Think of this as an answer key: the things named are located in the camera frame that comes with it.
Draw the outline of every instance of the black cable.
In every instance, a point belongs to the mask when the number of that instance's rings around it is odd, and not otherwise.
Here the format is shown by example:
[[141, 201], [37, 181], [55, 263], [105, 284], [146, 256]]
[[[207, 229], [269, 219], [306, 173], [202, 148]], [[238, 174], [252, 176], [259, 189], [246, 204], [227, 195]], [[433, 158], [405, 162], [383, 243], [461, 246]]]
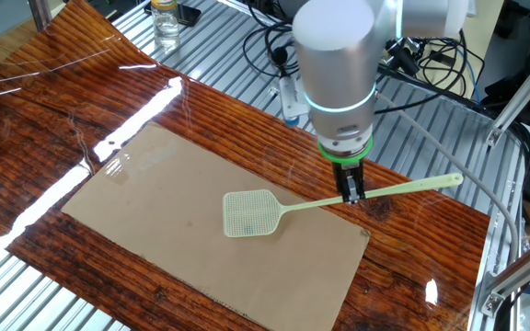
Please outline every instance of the black cable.
[[[459, 74], [459, 71], [453, 69], [453, 68], [439, 68], [439, 67], [424, 67], [423, 70], [436, 70], [436, 71], [446, 71], [447, 72], [447, 75], [453, 73], [453, 74]], [[466, 81], [466, 78], [462, 75], [461, 79], [459, 80], [459, 82], [462, 84], [461, 85], [461, 91], [459, 93], [460, 96], [463, 96], [466, 91], [467, 91], [467, 81]]]
[[463, 63], [461, 64], [461, 69], [459, 70], [459, 74], [453, 80], [453, 82], [451, 82], [451, 84], [449, 84], [449, 86], [447, 86], [445, 89], [438, 89], [438, 91], [434, 95], [432, 95], [430, 97], [426, 97], [426, 98], [424, 98], [421, 101], [413, 102], [411, 104], [400, 106], [400, 107], [386, 108], [386, 109], [383, 109], [383, 110], [379, 110], [379, 111], [376, 112], [376, 114], [378, 114], [378, 113], [379, 114], [384, 114], [384, 113], [391, 112], [391, 111], [404, 110], [404, 109], [408, 109], [408, 108], [417, 107], [417, 106], [422, 105], [424, 103], [427, 103], [429, 101], [433, 101], [437, 97], [445, 95], [445, 92], [448, 92], [453, 86], [455, 86], [455, 84], [457, 84], [457, 82], [463, 76], [462, 73], [466, 70], [466, 66], [467, 66], [467, 43], [466, 43], [466, 36], [465, 36], [463, 30], [459, 31], [459, 38], [460, 38], [460, 45], [464, 49], [464, 51], [463, 51], [464, 59], [463, 59]]
[[429, 79], [429, 77], [428, 77], [427, 74], [426, 74], [427, 69], [429, 69], [429, 70], [430, 70], [430, 69], [434, 69], [434, 67], [429, 67], [429, 66], [428, 66], [429, 63], [430, 63], [431, 61], [434, 60], [434, 58], [436, 58], [436, 57], [439, 56], [439, 55], [442, 55], [442, 54], [445, 53], [445, 52], [452, 51], [452, 50], [455, 50], [455, 47], [453, 47], [453, 48], [449, 48], [449, 49], [446, 49], [446, 46], [443, 46], [439, 51], [436, 51], [435, 53], [431, 54], [430, 56], [428, 56], [428, 57], [426, 57], [426, 58], [424, 58], [424, 59], [422, 59], [422, 60], [419, 61], [418, 66], [419, 66], [419, 68], [422, 69], [422, 75], [424, 76], [424, 80], [425, 80], [428, 84], [430, 84], [430, 85], [432, 85], [432, 86], [439, 86], [440, 83], [444, 82], [447, 78], [449, 78], [449, 76], [451, 75], [451, 73], [453, 73], [453, 72], [457, 73], [457, 71], [453, 69], [454, 66], [455, 66], [455, 64], [457, 63], [457, 51], [456, 51], [456, 52], [455, 52], [455, 55], [454, 55], [454, 64], [453, 64], [450, 68], [448, 68], [448, 69], [445, 69], [445, 68], [439, 68], [439, 69], [438, 69], [438, 70], [441, 70], [441, 71], [447, 71], [447, 72], [448, 72], [447, 75], [446, 75], [445, 77], [443, 77], [443, 78], [442, 78], [441, 80], [439, 80], [437, 83], [433, 83], [433, 82], [431, 82], [431, 80]]

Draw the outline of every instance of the metal grating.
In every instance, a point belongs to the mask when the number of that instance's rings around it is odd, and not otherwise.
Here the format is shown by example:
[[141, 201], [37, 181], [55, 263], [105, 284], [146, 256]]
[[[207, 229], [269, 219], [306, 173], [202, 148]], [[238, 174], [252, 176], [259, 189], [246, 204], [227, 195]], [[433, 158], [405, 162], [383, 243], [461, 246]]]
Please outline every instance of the metal grating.
[[[282, 107], [276, 79], [256, 74], [242, 57], [243, 39], [258, 27], [246, 8], [227, 0], [179, 2], [199, 8], [202, 17], [193, 28], [180, 27], [181, 45], [171, 53], [155, 46], [152, 19], [143, 11], [148, 1], [120, 17], [114, 25], [161, 63], [280, 117]], [[259, 68], [268, 67], [261, 36], [256, 36], [247, 48], [248, 56]], [[429, 94], [388, 77], [378, 88], [397, 104], [411, 103]], [[386, 105], [378, 102], [377, 107]], [[493, 189], [512, 215], [519, 215], [524, 164], [514, 137], [503, 136], [497, 147], [488, 151], [483, 142], [491, 120], [444, 98], [407, 112]], [[305, 117], [298, 127], [313, 132]], [[407, 177], [419, 179], [456, 171], [397, 114], [376, 118], [374, 143], [369, 158]], [[502, 270], [507, 263], [510, 235], [498, 210], [469, 181], [458, 188], [443, 189], [442, 193], [491, 215], [478, 279], [481, 280], [486, 270]], [[492, 322], [475, 312], [474, 307], [470, 319], [472, 330], [493, 328]], [[130, 329], [0, 248], [0, 330]]]

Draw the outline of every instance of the wooden tabletop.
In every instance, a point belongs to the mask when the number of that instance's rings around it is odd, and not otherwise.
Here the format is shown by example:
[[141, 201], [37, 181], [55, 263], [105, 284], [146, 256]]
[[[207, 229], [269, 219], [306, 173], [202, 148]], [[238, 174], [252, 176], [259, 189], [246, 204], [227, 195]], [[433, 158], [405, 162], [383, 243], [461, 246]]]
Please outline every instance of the wooden tabletop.
[[[165, 100], [171, 79], [183, 93]], [[99, 170], [96, 146], [149, 120], [307, 200], [337, 194], [314, 136], [156, 63], [73, 0], [0, 64], [0, 243], [134, 329], [260, 329], [60, 212], [87, 181], [72, 169]], [[367, 188], [404, 181], [365, 164]], [[328, 210], [371, 232], [335, 329], [467, 328], [486, 215], [435, 191]]]

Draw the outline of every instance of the light green fly swatter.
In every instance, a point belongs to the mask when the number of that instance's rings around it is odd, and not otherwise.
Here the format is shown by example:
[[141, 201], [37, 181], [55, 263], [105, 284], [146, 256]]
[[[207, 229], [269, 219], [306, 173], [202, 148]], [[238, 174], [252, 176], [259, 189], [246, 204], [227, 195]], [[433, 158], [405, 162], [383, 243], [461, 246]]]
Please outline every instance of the light green fly swatter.
[[[365, 198], [418, 192], [428, 189], [450, 188], [463, 182], [461, 174], [449, 174], [424, 178], [389, 188], [365, 192]], [[273, 193], [266, 189], [231, 192], [224, 196], [225, 235], [238, 238], [272, 234], [277, 229], [282, 216], [288, 211], [328, 206], [341, 203], [342, 197], [300, 203], [293, 206], [282, 205]]]

